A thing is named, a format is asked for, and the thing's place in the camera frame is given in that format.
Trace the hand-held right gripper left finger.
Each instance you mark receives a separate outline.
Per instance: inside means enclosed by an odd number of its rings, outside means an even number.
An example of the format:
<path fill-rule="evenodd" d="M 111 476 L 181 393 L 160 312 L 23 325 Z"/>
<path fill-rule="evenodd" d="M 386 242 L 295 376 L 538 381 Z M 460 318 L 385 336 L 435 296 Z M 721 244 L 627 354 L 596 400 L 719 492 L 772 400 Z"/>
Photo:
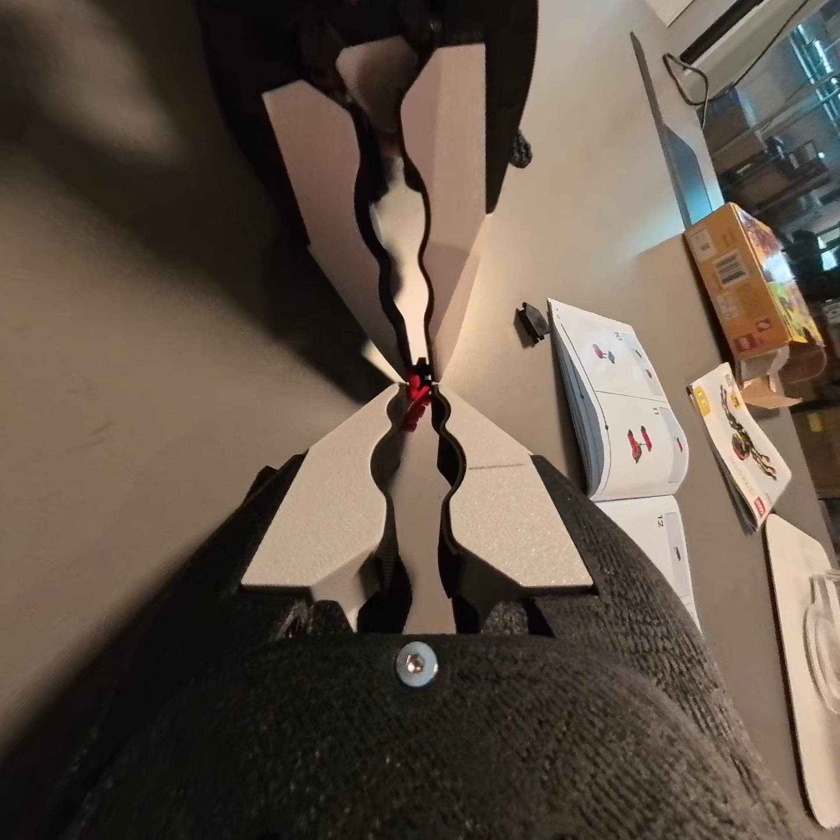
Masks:
<path fill-rule="evenodd" d="M 406 387 L 390 385 L 305 454 L 241 585 L 338 603 L 350 623 L 382 585 L 396 536 L 391 487 L 405 443 Z"/>

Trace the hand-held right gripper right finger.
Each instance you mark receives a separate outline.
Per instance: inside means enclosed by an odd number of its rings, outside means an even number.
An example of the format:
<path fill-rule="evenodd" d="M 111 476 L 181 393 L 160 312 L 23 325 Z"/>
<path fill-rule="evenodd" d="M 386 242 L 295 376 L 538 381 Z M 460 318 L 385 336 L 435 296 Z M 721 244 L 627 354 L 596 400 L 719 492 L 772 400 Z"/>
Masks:
<path fill-rule="evenodd" d="M 433 426 L 449 483 L 438 548 L 447 596 L 502 602 L 591 590 L 532 452 L 448 388 L 435 392 Z"/>

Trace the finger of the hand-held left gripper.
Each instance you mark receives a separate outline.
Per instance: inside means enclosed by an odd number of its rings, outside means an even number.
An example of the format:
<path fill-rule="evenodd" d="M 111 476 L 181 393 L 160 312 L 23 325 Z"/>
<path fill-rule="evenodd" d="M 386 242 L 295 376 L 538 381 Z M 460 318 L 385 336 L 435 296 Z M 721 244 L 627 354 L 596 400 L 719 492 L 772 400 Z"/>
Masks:
<path fill-rule="evenodd" d="M 441 380 L 459 340 L 490 217 L 485 46 L 436 49 L 403 96 L 399 116 L 403 150 L 423 198 L 423 327 L 433 376 Z"/>
<path fill-rule="evenodd" d="M 263 95 L 308 249 L 367 338 L 401 377 L 410 364 L 392 261 L 371 220 L 361 121 L 305 80 Z"/>

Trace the lego instruction booklet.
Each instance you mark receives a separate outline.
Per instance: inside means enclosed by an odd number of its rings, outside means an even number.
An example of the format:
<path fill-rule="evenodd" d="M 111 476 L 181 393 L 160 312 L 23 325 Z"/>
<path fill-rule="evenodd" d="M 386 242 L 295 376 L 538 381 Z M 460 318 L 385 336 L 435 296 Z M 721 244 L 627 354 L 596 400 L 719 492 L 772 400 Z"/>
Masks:
<path fill-rule="evenodd" d="M 676 492 L 688 438 L 634 329 L 547 300 L 586 494 L 647 555 L 699 624 Z"/>

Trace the small white lego leaflet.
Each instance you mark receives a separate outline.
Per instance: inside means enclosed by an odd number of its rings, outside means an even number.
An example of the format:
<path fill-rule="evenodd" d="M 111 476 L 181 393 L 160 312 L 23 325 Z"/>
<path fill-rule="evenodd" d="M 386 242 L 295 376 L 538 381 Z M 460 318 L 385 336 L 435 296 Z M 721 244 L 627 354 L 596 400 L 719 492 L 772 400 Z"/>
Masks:
<path fill-rule="evenodd" d="M 741 519 L 760 531 L 791 482 L 790 467 L 751 415 L 729 363 L 693 381 L 689 395 Z"/>

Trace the colourful lego box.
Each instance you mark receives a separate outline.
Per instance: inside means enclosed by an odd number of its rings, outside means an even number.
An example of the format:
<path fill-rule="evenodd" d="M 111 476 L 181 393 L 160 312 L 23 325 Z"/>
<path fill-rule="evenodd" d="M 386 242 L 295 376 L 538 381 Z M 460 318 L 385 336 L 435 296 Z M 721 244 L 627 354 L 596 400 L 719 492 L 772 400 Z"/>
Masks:
<path fill-rule="evenodd" d="M 801 406 L 824 372 L 823 336 L 775 232 L 725 203 L 684 234 L 751 406 Z"/>

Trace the dark flat stand base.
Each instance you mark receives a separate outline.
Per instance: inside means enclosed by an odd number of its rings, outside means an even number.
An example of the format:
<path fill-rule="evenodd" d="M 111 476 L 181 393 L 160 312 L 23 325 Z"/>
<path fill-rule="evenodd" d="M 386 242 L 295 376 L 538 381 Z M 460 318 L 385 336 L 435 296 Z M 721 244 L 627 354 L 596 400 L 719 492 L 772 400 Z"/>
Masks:
<path fill-rule="evenodd" d="M 633 31 L 629 38 L 642 79 L 659 145 L 665 159 L 668 177 L 675 195 L 684 229 L 697 224 L 723 205 L 718 179 L 712 169 L 706 172 L 704 162 L 711 162 L 708 149 L 702 143 L 699 154 L 683 137 L 666 122 L 658 100 L 655 79 L 652 76 L 642 41 Z"/>

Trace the wooden book stand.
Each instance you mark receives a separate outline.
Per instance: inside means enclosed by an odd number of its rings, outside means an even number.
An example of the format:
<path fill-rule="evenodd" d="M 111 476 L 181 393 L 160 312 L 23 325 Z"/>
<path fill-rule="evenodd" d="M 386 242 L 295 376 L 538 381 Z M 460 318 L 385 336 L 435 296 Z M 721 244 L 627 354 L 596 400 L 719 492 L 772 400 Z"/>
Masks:
<path fill-rule="evenodd" d="M 777 514 L 764 525 L 801 780 L 821 827 L 839 824 L 838 570 Z"/>

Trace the black stand pole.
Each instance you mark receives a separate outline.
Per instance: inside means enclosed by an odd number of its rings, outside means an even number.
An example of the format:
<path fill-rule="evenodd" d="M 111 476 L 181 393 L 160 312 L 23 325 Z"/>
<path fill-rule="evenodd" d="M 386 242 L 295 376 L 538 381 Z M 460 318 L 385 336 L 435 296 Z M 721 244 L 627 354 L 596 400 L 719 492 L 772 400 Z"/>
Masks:
<path fill-rule="evenodd" d="M 752 47 L 756 51 L 813 6 L 814 2 L 803 1 L 691 2 L 668 27 L 670 50 L 695 66 L 753 41 L 758 44 Z"/>

